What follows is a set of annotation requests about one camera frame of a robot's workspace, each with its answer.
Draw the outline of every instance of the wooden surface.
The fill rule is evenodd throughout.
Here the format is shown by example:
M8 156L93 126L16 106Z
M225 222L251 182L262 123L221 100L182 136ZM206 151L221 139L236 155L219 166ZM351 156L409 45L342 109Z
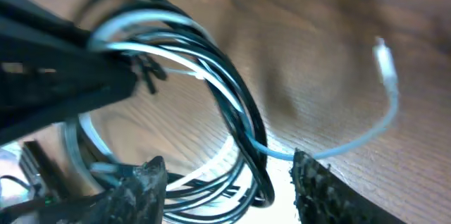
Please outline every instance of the wooden surface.
M80 0L35 0L69 18ZM408 223L451 223L450 0L171 0L211 31L264 116L271 147L310 152L345 143L387 106L373 65L376 35L393 48L401 110L388 133L330 158L358 192ZM94 112L124 160L161 154L187 173L212 157L227 132L209 92L171 75L160 92ZM233 160L218 167L226 169ZM242 220L296 223L289 163L270 159L276 202Z

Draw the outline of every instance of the wooden table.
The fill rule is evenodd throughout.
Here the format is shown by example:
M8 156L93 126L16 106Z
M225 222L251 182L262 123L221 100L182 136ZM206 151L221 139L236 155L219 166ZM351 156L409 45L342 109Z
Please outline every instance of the wooden table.
M35 1L69 18L80 0ZM371 47L376 35L384 37L400 78L397 121L375 142L324 163L408 223L451 223L450 0L171 1L232 58L264 116L271 147L280 150L345 143L383 115L387 102ZM161 154L171 171L187 173L219 150L226 128L203 82L171 75L157 84L156 96L140 86L133 98L95 111L96 125L124 161ZM50 137L43 144L63 160ZM270 158L276 202L252 209L243 223L297 222L289 167Z

